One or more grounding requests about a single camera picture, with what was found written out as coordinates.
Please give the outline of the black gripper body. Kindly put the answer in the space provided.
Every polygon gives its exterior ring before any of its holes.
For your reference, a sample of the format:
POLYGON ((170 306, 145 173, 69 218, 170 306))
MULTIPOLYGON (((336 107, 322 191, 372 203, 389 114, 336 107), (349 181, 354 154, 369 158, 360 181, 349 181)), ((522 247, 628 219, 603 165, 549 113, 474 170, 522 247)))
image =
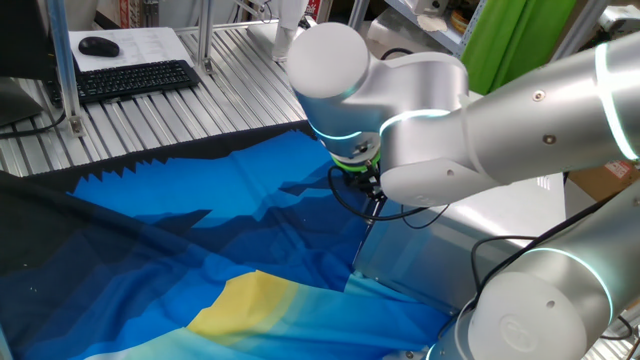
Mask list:
POLYGON ((380 172, 376 167, 368 167, 364 172, 348 172, 348 176, 348 186, 360 190, 367 196, 372 187, 381 187, 380 172))

